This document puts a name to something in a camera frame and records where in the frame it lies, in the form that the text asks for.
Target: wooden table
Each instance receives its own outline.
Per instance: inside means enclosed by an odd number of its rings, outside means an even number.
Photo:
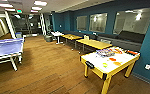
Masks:
[[[97,48],[97,49],[104,49],[107,47],[112,46],[112,44],[108,44],[108,43],[104,43],[104,42],[100,42],[100,41],[96,41],[96,40],[92,40],[92,39],[80,39],[80,40],[76,40],[80,43],[83,44],[83,51],[84,51],[84,44],[89,45],[91,47]]]
[[[76,39],[82,38],[80,36],[76,36],[76,35],[72,35],[72,34],[62,35],[62,37],[64,37],[66,39],[66,44],[67,44],[67,39],[69,39],[69,40],[76,40]]]
[[[106,94],[108,91],[108,87],[111,81],[111,77],[121,71],[122,69],[127,68],[125,73],[125,77],[129,77],[131,70],[135,64],[135,61],[138,60],[140,55],[132,56],[126,53],[123,54],[115,54],[111,57],[100,57],[96,52],[86,54],[81,56],[81,62],[85,65],[85,77],[88,77],[88,68],[91,69],[95,74],[97,74],[101,79],[104,80],[102,94]],[[121,62],[121,65],[115,65],[114,61],[111,61],[110,58],[115,58],[116,61]],[[94,65],[94,68],[91,66],[87,66],[87,63]]]

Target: table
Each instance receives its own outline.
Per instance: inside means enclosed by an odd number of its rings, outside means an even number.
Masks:
[[[112,44],[108,44],[108,43],[104,43],[104,42],[100,42],[100,41],[96,41],[96,40],[92,40],[92,39],[80,39],[80,40],[76,40],[80,43],[83,44],[83,51],[84,51],[84,44],[89,45],[91,47],[97,48],[97,49],[104,49],[107,47],[112,46]]]
[[[115,53],[114,56],[103,58],[100,57],[100,55],[98,55],[96,52],[94,52],[81,56],[80,60],[85,65],[84,75],[86,78],[88,77],[88,68],[90,68],[91,71],[93,71],[101,79],[104,80],[102,94],[106,94],[112,76],[128,66],[125,77],[129,77],[135,61],[138,60],[139,57],[140,54],[133,56],[127,53]]]
[[[76,40],[76,39],[82,38],[82,37],[79,37],[79,36],[76,36],[76,35],[72,35],[72,34],[62,35],[62,37],[64,37],[66,39],[66,44],[67,44],[67,39],[69,39],[69,40]]]
[[[63,43],[63,42],[60,42],[59,41],[59,36],[61,35],[64,35],[62,34],[61,32],[51,32],[55,37],[57,37],[57,43],[56,44],[60,44],[60,43]]]
[[[0,40],[0,63],[11,61],[14,70],[17,71],[14,59],[18,57],[21,63],[23,43],[24,38]]]

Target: ceiling light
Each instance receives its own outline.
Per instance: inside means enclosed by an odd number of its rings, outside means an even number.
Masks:
[[[126,13],[129,13],[129,12],[133,12],[132,10],[127,10],[127,11],[125,11]]]
[[[10,4],[0,4],[0,7],[13,7],[13,6]]]
[[[117,13],[117,15],[120,15],[120,13]]]
[[[7,11],[15,11],[15,9],[5,8]]]
[[[97,21],[97,17],[95,16],[95,17],[94,17],[94,22],[96,22],[96,21]]]
[[[140,20],[140,18],[141,18],[141,13],[138,13],[136,16],[136,20]]]
[[[38,12],[38,11],[36,11],[36,10],[31,10],[31,12]]]
[[[47,2],[35,1],[34,4],[35,4],[35,5],[46,6]]]
[[[42,8],[40,7],[32,7],[33,10],[41,10]]]
[[[14,16],[16,16],[18,19],[20,19],[21,17],[20,17],[20,15],[14,15]]]

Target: green sign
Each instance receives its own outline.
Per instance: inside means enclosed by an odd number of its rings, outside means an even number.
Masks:
[[[17,10],[17,13],[22,13],[22,11],[21,10]]]

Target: red object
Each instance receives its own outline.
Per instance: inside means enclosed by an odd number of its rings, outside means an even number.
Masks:
[[[116,61],[116,59],[115,58],[109,58],[111,61]]]
[[[134,54],[136,55],[137,53],[133,52],[133,51],[127,51],[128,53]]]

